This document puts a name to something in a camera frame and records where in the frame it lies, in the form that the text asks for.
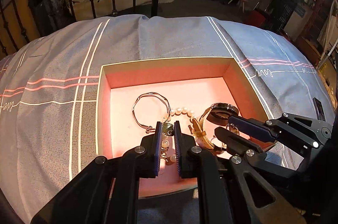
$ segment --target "pearl bracelet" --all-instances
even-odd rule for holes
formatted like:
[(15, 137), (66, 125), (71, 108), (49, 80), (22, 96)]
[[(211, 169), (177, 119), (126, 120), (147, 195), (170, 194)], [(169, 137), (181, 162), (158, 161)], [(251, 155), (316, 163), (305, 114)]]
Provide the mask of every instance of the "pearl bracelet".
[(167, 121), (169, 122), (171, 120), (171, 117), (174, 115), (180, 115), (180, 114), (186, 114), (188, 117), (190, 117), (190, 121), (192, 122), (192, 119), (195, 116), (195, 112), (193, 110), (189, 110), (187, 107), (182, 107), (182, 108), (176, 108), (176, 109), (171, 109), (170, 110), (170, 115), (166, 113), (163, 117), (163, 122)]
[(175, 163), (176, 162), (176, 154), (171, 156), (167, 156), (167, 151), (169, 150), (169, 141), (167, 140), (168, 136), (164, 133), (162, 134), (162, 148), (161, 148), (161, 158), (166, 161), (166, 163)]
[[(163, 117), (162, 122), (169, 122), (171, 120), (171, 117), (174, 115), (180, 115), (180, 114), (186, 114), (188, 117), (190, 117), (190, 121), (192, 122), (192, 118), (195, 117), (195, 112), (193, 110), (188, 110), (187, 107), (182, 108), (176, 108), (171, 109), (170, 113), (166, 113)], [(162, 148), (161, 148), (161, 158), (164, 159), (167, 163), (175, 163), (176, 162), (176, 154), (171, 155), (168, 157), (166, 155), (168, 149), (169, 149), (169, 141), (167, 140), (168, 136), (166, 134), (162, 134)]]

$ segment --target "white stripe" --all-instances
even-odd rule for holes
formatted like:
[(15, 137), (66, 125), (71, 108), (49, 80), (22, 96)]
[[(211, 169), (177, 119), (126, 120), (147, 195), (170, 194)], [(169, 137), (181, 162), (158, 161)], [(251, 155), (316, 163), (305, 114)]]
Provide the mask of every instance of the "white stripe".
[(26, 52), (27, 52), (27, 49), (26, 49), (25, 53), (23, 54), (23, 57), (22, 57), (22, 60), (21, 60), (21, 63), (20, 63), (20, 66), (19, 66), (19, 67), (21, 67), (21, 64), (22, 64), (22, 62), (23, 62), (23, 59), (25, 58)]
[[(89, 75), (89, 70), (90, 70), (90, 66), (92, 65), (92, 61), (93, 61), (93, 58), (94, 58), (94, 53), (96, 51), (96, 48), (97, 46), (99, 45), (100, 43), (100, 40), (101, 40), (101, 37), (102, 37), (102, 34), (108, 24), (108, 22), (110, 21), (110, 19), (107, 20), (106, 24), (104, 25), (104, 28), (102, 29), (101, 31), (101, 34), (99, 36), (99, 39), (96, 43), (96, 46), (94, 48), (94, 51), (92, 53), (92, 57), (90, 58), (90, 61), (89, 61), (89, 65), (88, 65), (88, 68), (87, 68), (87, 73), (86, 73), (86, 76)], [(82, 110), (83, 110), (83, 101), (85, 99), (85, 93), (86, 93), (86, 85), (83, 86), (83, 91), (82, 91), (82, 98), (81, 98), (81, 106), (80, 106), (80, 118), (79, 118), (79, 131), (78, 131), (78, 138), (77, 138), (77, 150), (78, 150), (78, 154), (77, 154), (77, 163), (78, 163), (78, 170), (79, 172), (81, 171), (81, 126), (82, 126)]]
[(15, 70), (14, 74), (16, 73), (16, 71), (18, 70), (18, 68), (20, 67), (21, 60), (22, 60), (23, 55), (24, 55), (24, 53), (21, 54), (19, 64), (18, 64), (18, 66), (16, 67), (16, 70)]
[(100, 77), (99, 77), (99, 84), (97, 86), (97, 92), (96, 92), (96, 109), (95, 109), (95, 151), (96, 151), (96, 156), (99, 155), (99, 143), (97, 140), (97, 124), (98, 124), (98, 107), (99, 107), (99, 90), (100, 90), (100, 84), (101, 84), (101, 76), (102, 76), (102, 70), (103, 70), (103, 66), (101, 66), (101, 70), (100, 70)]
[[(233, 54), (229, 51), (228, 47), (225, 45), (225, 43), (223, 42), (222, 38), (220, 38), (223, 42), (223, 44), (226, 46), (226, 48), (228, 49), (229, 53), (231, 54), (232, 57), (234, 57), (234, 55), (236, 56), (237, 58), (237, 63), (239, 64), (239, 58), (238, 56), (236, 55), (236, 53), (234, 52), (233, 48), (231, 47), (231, 45), (229, 44), (228, 40), (225, 38), (225, 36), (223, 35), (223, 33), (220, 31), (220, 29), (218, 28), (218, 26), (216, 25), (216, 23), (214, 22), (214, 20), (212, 19), (212, 17), (210, 17), (211, 21), (214, 23), (214, 25), (216, 26), (216, 28), (218, 29), (219, 33), (222, 35), (222, 37), (225, 39), (225, 41), (227, 42), (227, 44), (229, 45), (230, 49), (232, 50)], [(270, 117), (271, 119), (274, 119), (274, 116), (268, 106), (268, 103), (265, 101), (264, 97), (262, 96), (262, 94), (260, 93), (260, 91), (258, 90), (257, 86), (254, 84), (252, 78), (250, 77), (249, 73), (247, 72), (247, 70), (245, 68), (243, 68), (243, 64), (241, 63), (240, 64), (242, 66), (242, 69), (244, 70), (244, 72), (246, 73), (246, 77), (248, 78), (249, 82), (251, 83), (251, 86), (253, 86), (253, 90), (255, 91), (255, 93), (257, 95), (259, 95), (261, 97), (261, 101), (264, 102), (265, 106), (266, 106), (266, 109), (268, 110), (268, 113), (270, 114)]]
[[(271, 71), (270, 73), (275, 73), (275, 72), (298, 72), (298, 73), (304, 73), (303, 71), (300, 70), (275, 70), (275, 71)], [(306, 71), (305, 73), (310, 73), (310, 74), (314, 74), (315, 72), (311, 72), (311, 71)]]
[[(277, 44), (277, 46), (281, 49), (281, 51), (284, 53), (284, 55), (288, 58), (288, 60), (290, 61), (290, 58), (288, 57), (288, 55), (285, 53), (285, 51), (280, 47), (280, 45), (278, 44), (277, 40), (271, 36), (271, 38), (273, 39), (273, 41)], [(294, 64), (292, 64), (292, 67), (295, 71), (297, 71), (296, 67), (294, 66)], [(299, 73), (297, 72), (296, 73), (297, 76), (300, 78), (300, 80), (304, 83), (304, 85), (306, 86), (307, 90), (308, 90), (308, 94), (309, 94), (309, 97), (310, 97), (310, 100), (311, 100), (311, 104), (313, 106), (313, 109), (314, 111), (316, 112), (316, 108), (315, 108), (315, 105), (312, 103), (312, 97), (311, 97), (311, 94), (310, 94), (310, 90), (309, 90), (309, 87), (308, 85), (305, 83), (305, 81), (303, 80), (303, 78), (299, 75)]]
[[(82, 76), (83, 68), (84, 68), (85, 63), (86, 63), (86, 61), (87, 61), (87, 58), (88, 58), (90, 49), (92, 48), (94, 39), (95, 39), (96, 34), (97, 34), (97, 32), (99, 31), (99, 28), (100, 28), (101, 25), (102, 25), (102, 23), (100, 23), (99, 26), (97, 27), (96, 32), (95, 32), (95, 34), (94, 34), (94, 36), (93, 36), (92, 42), (90, 43), (89, 49), (88, 49), (88, 51), (87, 51), (87, 55), (86, 55), (86, 57), (84, 58), (84, 61), (83, 61), (83, 63), (82, 63), (82, 67), (81, 67), (81, 71), (80, 71), (80, 77)], [(68, 165), (68, 169), (69, 169), (69, 181), (71, 181), (72, 178), (73, 178), (73, 175), (72, 175), (73, 127), (74, 127), (74, 113), (75, 113), (75, 105), (76, 105), (76, 99), (77, 99), (77, 92), (78, 92), (78, 90), (79, 90), (79, 86), (76, 86), (75, 97), (74, 97), (74, 101), (73, 101), (72, 119), (71, 119), (71, 121), (70, 121), (69, 165)]]
[[(77, 100), (77, 101), (75, 101), (75, 102), (96, 102), (96, 100), (85, 100), (85, 101)], [(26, 102), (19, 101), (19, 102), (18, 102), (17, 104), (15, 104), (12, 108), (16, 107), (18, 104), (25, 104), (25, 105), (29, 105), (29, 106), (40, 106), (40, 105), (45, 105), (45, 104), (50, 104), (50, 103), (55, 103), (55, 104), (59, 104), (59, 105), (64, 105), (64, 104), (74, 103), (74, 101), (67, 101), (67, 102), (48, 101), (48, 102), (36, 103), (36, 104), (26, 103)]]
[(283, 144), (282, 144), (282, 146), (283, 146), (283, 157), (284, 157), (284, 160), (285, 160), (285, 164), (286, 164), (286, 167), (289, 168), (288, 161), (286, 161), (285, 154), (284, 154), (285, 146)]

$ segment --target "green bead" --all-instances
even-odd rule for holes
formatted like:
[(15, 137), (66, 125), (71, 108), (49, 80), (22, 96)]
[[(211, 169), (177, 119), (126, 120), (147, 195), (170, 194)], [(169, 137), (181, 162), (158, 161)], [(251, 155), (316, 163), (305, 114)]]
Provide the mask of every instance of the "green bead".
[(168, 122), (162, 124), (162, 132), (166, 136), (173, 136), (174, 135), (174, 125)]

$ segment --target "watch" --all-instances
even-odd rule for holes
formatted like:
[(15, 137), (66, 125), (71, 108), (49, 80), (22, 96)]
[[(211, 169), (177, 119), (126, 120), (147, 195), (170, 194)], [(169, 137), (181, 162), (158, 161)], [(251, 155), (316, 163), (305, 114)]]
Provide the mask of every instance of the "watch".
[(239, 135), (238, 129), (233, 124), (228, 124), (228, 118), (232, 115), (238, 115), (239, 110), (227, 103), (215, 103), (207, 108), (199, 120), (192, 119), (192, 127), (190, 132), (196, 136), (196, 142), (199, 146), (208, 149), (213, 155), (222, 154), (226, 149), (224, 147), (218, 147), (207, 138), (207, 134), (204, 130), (206, 120), (211, 123), (227, 126), (228, 130)]

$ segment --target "gray bed sheet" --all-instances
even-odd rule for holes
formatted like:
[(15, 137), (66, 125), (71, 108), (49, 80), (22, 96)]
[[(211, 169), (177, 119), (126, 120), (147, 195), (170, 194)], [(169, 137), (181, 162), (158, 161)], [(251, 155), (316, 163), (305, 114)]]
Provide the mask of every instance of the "gray bed sheet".
[[(212, 17), (125, 15), (76, 22), (0, 62), (5, 69), (0, 80), (0, 187), (19, 217), (29, 223), (96, 157), (102, 65), (192, 56), (233, 57), (269, 118), (283, 112), (316, 118), (316, 97), (333, 124), (334, 109), (313, 66), (291, 43), (269, 31)], [(281, 144), (268, 157), (292, 169), (301, 161)], [(196, 195), (187, 193), (190, 201), (176, 213), (185, 214), (182, 223), (193, 223)], [(164, 223), (154, 216), (177, 223), (171, 219), (176, 214), (170, 213), (172, 208), (162, 207), (167, 211), (140, 201), (139, 223)]]

